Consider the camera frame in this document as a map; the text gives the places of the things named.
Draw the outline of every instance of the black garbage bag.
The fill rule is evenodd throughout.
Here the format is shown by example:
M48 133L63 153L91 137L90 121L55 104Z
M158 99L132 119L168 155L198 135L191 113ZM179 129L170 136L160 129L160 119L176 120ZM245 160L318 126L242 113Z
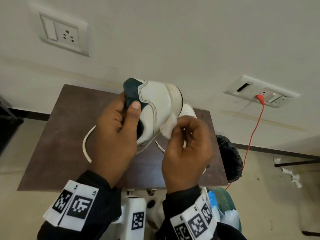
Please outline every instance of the black garbage bag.
M217 135L219 150L226 172L228 182L237 181L242 174L243 162L238 150L232 145L231 141L222 135Z

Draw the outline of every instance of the floor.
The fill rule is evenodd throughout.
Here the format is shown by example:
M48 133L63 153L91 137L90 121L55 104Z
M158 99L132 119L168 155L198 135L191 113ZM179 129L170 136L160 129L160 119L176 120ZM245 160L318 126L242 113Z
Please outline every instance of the floor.
M1 239L36 239L42 216L59 193L17 192L21 177L42 133L45 121L25 119L0 157ZM242 158L245 151L239 150ZM300 160L250 151L242 178L229 188L247 239L319 239L301 230L320 232L320 164L291 166L301 175L302 188L275 168L273 158ZM162 198L165 190L156 191ZM145 196L145 191L135 192ZM102 238L108 239L106 233Z

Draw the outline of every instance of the brown wooden table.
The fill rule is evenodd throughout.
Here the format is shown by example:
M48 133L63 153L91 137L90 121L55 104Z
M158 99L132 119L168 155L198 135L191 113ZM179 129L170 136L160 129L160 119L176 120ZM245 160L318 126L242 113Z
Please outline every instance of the brown wooden table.
M76 180L89 166L82 152L82 141L96 124L103 109L118 95L65 84L42 132L19 191L60 191L66 182ZM195 109L197 117L210 128L215 155L210 168L203 174L200 185L225 186L227 178L218 148L210 112ZM157 142L166 149L168 140L162 136ZM93 156L95 131L87 139L86 148ZM164 188L161 173L163 153L155 142L133 159L130 168L118 182L121 188Z

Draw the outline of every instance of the red cable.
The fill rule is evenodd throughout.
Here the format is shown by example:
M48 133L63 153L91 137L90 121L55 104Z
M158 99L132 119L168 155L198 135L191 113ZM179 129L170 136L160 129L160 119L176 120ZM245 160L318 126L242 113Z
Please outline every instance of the red cable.
M245 164L246 164L246 159L247 159L247 154L248 154L248 151L249 151L249 148L250 148L250 145L251 145L251 141L252 141L252 137L254 136L254 132L256 131L259 123L260 123L260 120L261 120L261 117L262 117L262 113L264 111L264 106L265 106L265 102L264 102L264 97L260 94L256 95L257 99L260 101L260 103L262 104L262 110L261 110L261 114L259 116L259 119L258 119L258 122L257 122L257 125L256 127L254 128L252 134L251 134L251 137L250 137L250 141L249 141L249 145L248 145L248 148L247 148L247 151L245 153L245 157L244 157L244 161L243 161L243 167L242 167L242 172L243 172L243 169L245 168Z

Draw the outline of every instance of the white wall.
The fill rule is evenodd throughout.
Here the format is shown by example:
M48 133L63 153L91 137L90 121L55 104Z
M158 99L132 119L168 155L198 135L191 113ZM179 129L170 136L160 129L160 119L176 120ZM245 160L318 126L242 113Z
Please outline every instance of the white wall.
M29 0L0 0L0 96L50 113L64 84L120 92L128 77L170 82L248 144L261 105L223 94L246 74L301 97L265 109L252 145L320 155L320 0L40 0L91 29L91 57L42 43Z

